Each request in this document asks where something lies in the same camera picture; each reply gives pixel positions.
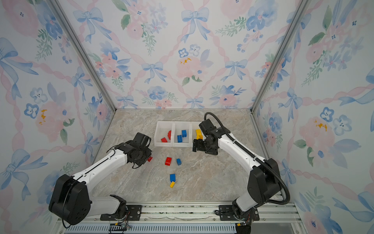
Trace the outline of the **white bin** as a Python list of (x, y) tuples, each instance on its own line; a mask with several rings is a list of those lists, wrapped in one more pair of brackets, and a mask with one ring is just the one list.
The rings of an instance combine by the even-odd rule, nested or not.
[(190, 146), (191, 147), (193, 145), (193, 140), (197, 139), (196, 130), (197, 129), (201, 130), (200, 127), (199, 127), (199, 124), (200, 124), (200, 122), (193, 122), (193, 121), (190, 123), (190, 130), (189, 130), (190, 136), (189, 136), (189, 140), (190, 140)]
[(175, 121), (173, 124), (171, 141), (173, 147), (191, 147), (191, 123), (187, 121)]
[[(158, 121), (156, 124), (156, 130), (154, 134), (154, 145), (155, 147), (172, 147), (172, 140), (168, 139), (168, 131), (171, 130), (171, 136), (174, 131), (173, 121)], [(167, 143), (161, 141), (162, 138), (167, 139)]]

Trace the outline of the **red square lego brick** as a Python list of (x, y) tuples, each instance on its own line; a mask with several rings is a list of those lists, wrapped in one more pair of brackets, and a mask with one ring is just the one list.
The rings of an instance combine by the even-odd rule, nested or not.
[(166, 166), (170, 166), (170, 165), (171, 165), (171, 162), (172, 162), (172, 158), (167, 157), (167, 158), (166, 158), (166, 161), (165, 161), (165, 165), (166, 165)]

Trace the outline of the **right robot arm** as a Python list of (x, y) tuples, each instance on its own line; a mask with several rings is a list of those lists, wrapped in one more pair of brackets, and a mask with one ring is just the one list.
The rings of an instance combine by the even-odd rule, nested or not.
[(227, 128), (217, 128), (209, 119), (201, 122), (199, 128), (205, 138), (193, 141), (194, 152), (203, 151), (216, 156), (221, 149), (232, 156), (249, 175), (246, 192), (233, 201), (230, 215), (238, 220), (249, 218), (258, 207), (281, 191), (278, 179), (280, 173), (274, 160), (258, 156), (242, 145)]

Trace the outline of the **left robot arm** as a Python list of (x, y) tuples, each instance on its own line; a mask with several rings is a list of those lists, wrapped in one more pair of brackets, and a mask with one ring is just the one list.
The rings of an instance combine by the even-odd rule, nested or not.
[(77, 225), (86, 217), (108, 215), (123, 221), (129, 215), (127, 202), (117, 195), (90, 197), (91, 190), (116, 169), (132, 164), (137, 169), (151, 158), (152, 139), (137, 133), (134, 139), (112, 146), (107, 155), (74, 175), (63, 174), (55, 184), (49, 211), (69, 225)]

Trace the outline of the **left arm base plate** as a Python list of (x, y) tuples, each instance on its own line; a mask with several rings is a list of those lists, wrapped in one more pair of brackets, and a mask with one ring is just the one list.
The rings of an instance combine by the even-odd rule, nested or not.
[(142, 214), (142, 205), (126, 205), (125, 216), (118, 219), (113, 214), (102, 214), (101, 221), (139, 221)]

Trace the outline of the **aluminium rail frame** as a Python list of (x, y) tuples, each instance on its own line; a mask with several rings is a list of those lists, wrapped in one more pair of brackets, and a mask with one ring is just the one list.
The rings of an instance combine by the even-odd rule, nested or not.
[(53, 234), (305, 234), (306, 229), (293, 203), (265, 204), (259, 221), (221, 221), (214, 211), (230, 202), (143, 202), (139, 221), (101, 221), (92, 216), (73, 226), (58, 220)]

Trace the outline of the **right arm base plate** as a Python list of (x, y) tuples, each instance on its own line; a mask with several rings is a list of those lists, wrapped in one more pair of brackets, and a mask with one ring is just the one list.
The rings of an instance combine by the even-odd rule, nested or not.
[(221, 221), (252, 222), (260, 220), (257, 209), (250, 208), (243, 212), (236, 205), (219, 205), (218, 210), (215, 210), (214, 213), (220, 217)]

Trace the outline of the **right aluminium corner post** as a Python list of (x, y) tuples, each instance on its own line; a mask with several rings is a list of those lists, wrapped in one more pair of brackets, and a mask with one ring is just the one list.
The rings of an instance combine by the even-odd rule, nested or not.
[(306, 11), (309, 3), (310, 3), (310, 1), (308, 1), (308, 0), (300, 1), (299, 6), (296, 8), (296, 11), (295, 11), (293, 17), (291, 18), (291, 23), (289, 24), (289, 26), (288, 26), (288, 28), (285, 32), (285, 35), (284, 35), (283, 39), (281, 40), (281, 43), (279, 44), (279, 48), (278, 48), (278, 50), (275, 54), (275, 58), (273, 60), (273, 63), (270, 66), (269, 71), (268, 71), (262, 85), (260, 86), (260, 90), (258, 92), (258, 95), (256, 96), (256, 99), (253, 102), (253, 105), (250, 109), (251, 114), (253, 116), (257, 113), (257, 110), (260, 107), (260, 103), (261, 103), (262, 98), (263, 98), (263, 96), (266, 92), (267, 86), (270, 84), (270, 82), (272, 80), (272, 77), (275, 74), (275, 71), (276, 71), (278, 65), (281, 63), (281, 61), (283, 59), (283, 56), (285, 55), (286, 50), (289, 47), (289, 44), (290, 44), (290, 41), (291, 41), (292, 37), (296, 33), (297, 28), (300, 26), (301, 20), (305, 15), (305, 11)]

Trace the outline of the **aluminium corner post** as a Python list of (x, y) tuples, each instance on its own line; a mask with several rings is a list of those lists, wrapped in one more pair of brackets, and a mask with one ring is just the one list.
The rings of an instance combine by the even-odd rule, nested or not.
[(48, 6), (50, 7), (51, 11), (55, 14), (57, 20), (61, 24), (63, 30), (67, 33), (69, 36), (69, 39), (72, 41), (73, 47), (76, 50), (76, 52), (79, 55), (79, 58), (81, 59), (84, 67), (87, 69), (88, 73), (90, 74), (92, 80), (94, 81), (95, 85), (97, 86), (98, 90), (103, 95), (103, 98), (105, 101), (109, 104), (110, 109), (113, 112), (116, 112), (116, 107), (114, 106), (114, 102), (112, 101), (109, 93), (104, 87), (103, 82), (99, 78), (98, 74), (96, 73), (96, 70), (94, 68), (94, 65), (89, 59), (89, 56), (83, 47), (82, 43), (79, 40), (79, 37), (77, 33), (75, 32), (74, 28), (72, 27), (70, 21), (68, 20), (65, 12), (63, 11), (60, 3), (58, 1), (52, 0), (52, 1), (46, 1)]
[(299, 6), (296, 8), (296, 11), (295, 11), (293, 17), (291, 18), (291, 23), (289, 24), (289, 26), (288, 26), (288, 28), (285, 32), (285, 35), (284, 35), (283, 39), (281, 40), (281, 43), (279, 44), (279, 48), (278, 48), (278, 50), (275, 54), (275, 58), (273, 60), (273, 63), (270, 66), (269, 71), (268, 71), (262, 85), (260, 86), (260, 90), (258, 92), (258, 95), (256, 96), (256, 99), (253, 102), (253, 105), (250, 109), (251, 114), (253, 116), (257, 113), (257, 110), (260, 107), (260, 103), (261, 103), (262, 98), (263, 98), (263, 96), (266, 92), (267, 86), (270, 84), (270, 82), (272, 80), (272, 77), (275, 74), (275, 71), (276, 71), (278, 65), (281, 63), (281, 61), (283, 59), (283, 56), (285, 55), (286, 50), (289, 47), (289, 44), (290, 44), (290, 41), (291, 41), (292, 37), (296, 33), (297, 28), (300, 26), (301, 20), (305, 15), (305, 11), (306, 11), (309, 3), (310, 3), (310, 1), (308, 1), (308, 0), (300, 1)]

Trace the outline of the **left aluminium corner post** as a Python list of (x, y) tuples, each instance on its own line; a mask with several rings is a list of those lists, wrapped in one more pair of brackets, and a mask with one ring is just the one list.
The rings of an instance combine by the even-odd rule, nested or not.
[(70, 21), (68, 20), (65, 12), (63, 11), (60, 3), (58, 1), (52, 0), (52, 1), (46, 1), (48, 6), (50, 7), (51, 11), (55, 14), (57, 20), (61, 24), (63, 30), (67, 33), (69, 36), (69, 39), (72, 41), (73, 47), (76, 50), (76, 52), (79, 55), (79, 58), (81, 59), (84, 67), (87, 69), (88, 73), (90, 74), (92, 80), (94, 81), (95, 85), (97, 86), (98, 90), (103, 95), (103, 98), (105, 101), (109, 104), (110, 109), (113, 112), (116, 112), (116, 107), (114, 106), (114, 102), (112, 101), (109, 93), (104, 87), (103, 82), (99, 78), (98, 74), (96, 73), (96, 70), (94, 68), (94, 65), (89, 59), (89, 56), (83, 47), (82, 43), (79, 40), (79, 37), (77, 33), (75, 32), (74, 28), (72, 27)]

